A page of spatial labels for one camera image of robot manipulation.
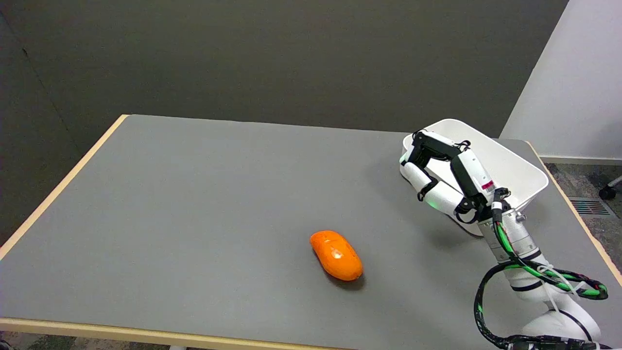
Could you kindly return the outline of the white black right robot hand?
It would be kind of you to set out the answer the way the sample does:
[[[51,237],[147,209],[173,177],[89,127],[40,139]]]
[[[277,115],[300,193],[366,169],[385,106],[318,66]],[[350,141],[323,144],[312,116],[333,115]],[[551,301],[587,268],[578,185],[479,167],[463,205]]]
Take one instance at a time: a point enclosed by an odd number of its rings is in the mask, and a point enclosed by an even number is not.
[[[458,189],[427,171],[432,159],[449,163]],[[467,140],[455,142],[421,129],[413,133],[399,165],[402,176],[413,186],[420,202],[426,202],[463,224],[491,219],[493,226],[498,226],[502,224],[503,213],[510,209],[504,201],[510,191],[496,188]]]

